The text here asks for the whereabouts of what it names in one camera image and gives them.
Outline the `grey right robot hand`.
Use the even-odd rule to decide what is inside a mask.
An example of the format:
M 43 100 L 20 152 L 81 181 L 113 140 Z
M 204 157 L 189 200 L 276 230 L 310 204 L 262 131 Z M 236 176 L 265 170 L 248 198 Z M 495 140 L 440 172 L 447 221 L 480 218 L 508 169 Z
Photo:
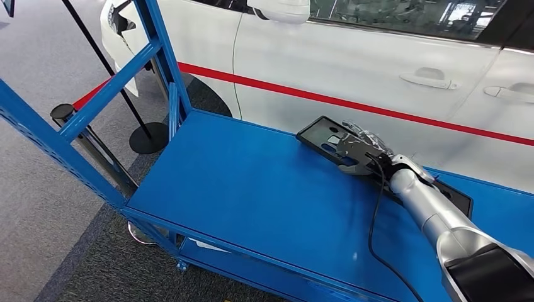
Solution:
M 355 133 L 360 140 L 372 145 L 375 149 L 378 149 L 387 155 L 394 155 L 393 150 L 386 146 L 384 141 L 378 135 L 361 128 L 352 121 L 344 120 L 342 121 L 342 125 Z

